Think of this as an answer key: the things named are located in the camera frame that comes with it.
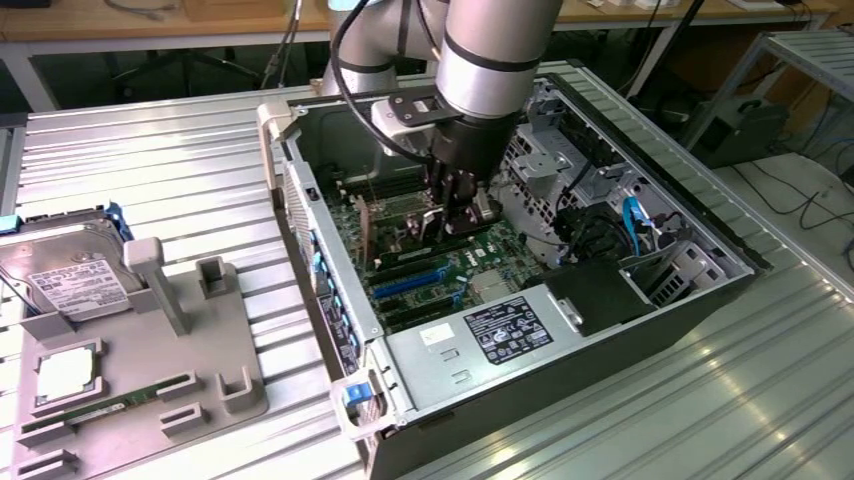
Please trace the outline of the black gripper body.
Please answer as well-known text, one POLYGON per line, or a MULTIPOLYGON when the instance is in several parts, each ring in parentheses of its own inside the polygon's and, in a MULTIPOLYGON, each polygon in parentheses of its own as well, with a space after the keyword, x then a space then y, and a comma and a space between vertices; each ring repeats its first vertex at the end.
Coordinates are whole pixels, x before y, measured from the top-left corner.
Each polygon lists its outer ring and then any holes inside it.
POLYGON ((491 179, 517 128, 517 115, 482 119, 463 115, 435 125, 430 155, 430 180, 449 173, 470 174, 475 183, 491 179))

